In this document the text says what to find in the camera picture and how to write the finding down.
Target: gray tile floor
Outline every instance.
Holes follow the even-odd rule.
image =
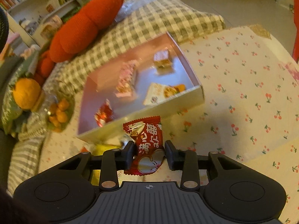
[[[187,5],[205,12],[220,14],[227,27],[261,24],[291,54],[296,27],[294,15],[275,0],[182,0]]]

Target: red plush toy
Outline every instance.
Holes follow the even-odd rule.
[[[86,49],[96,38],[99,30],[108,28],[114,21],[124,0],[91,0],[67,21],[55,34],[50,49],[38,62],[36,74],[40,84],[52,72],[54,62],[72,59]]]

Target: cherry print tablecloth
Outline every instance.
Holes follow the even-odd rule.
[[[280,220],[299,219],[299,75],[298,66],[277,42],[248,27],[214,33],[180,45],[202,82],[205,103],[181,109],[162,120],[163,138],[180,149],[206,155],[219,151],[276,179],[288,203]],[[52,133],[41,153],[43,171],[77,154],[87,143],[75,137],[82,93],[67,129]],[[207,183],[200,170],[201,184]],[[144,177],[119,173],[120,182],[177,181],[181,172],[167,162]]]

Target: red snack package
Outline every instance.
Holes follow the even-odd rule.
[[[95,120],[100,127],[103,127],[106,123],[113,120],[113,111],[108,99],[106,99],[105,103],[103,103],[96,112]]]
[[[148,175],[157,171],[164,159],[160,116],[133,120],[123,124],[124,131],[135,140],[137,157],[125,174]]]

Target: open box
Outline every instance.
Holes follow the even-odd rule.
[[[158,73],[154,67],[153,56],[165,47],[170,53],[172,70]],[[134,86],[135,94],[133,97],[117,98],[115,88],[119,71],[122,63],[130,60],[139,62]],[[143,102],[153,82],[170,86],[184,84],[186,90],[158,105],[145,106]],[[110,101],[114,120],[104,127],[98,127],[94,115],[106,99]],[[129,49],[89,74],[82,98],[77,137],[88,143],[98,143],[122,133],[123,123],[156,115],[166,118],[203,102],[204,93],[201,83],[179,46],[168,33],[165,33]]]

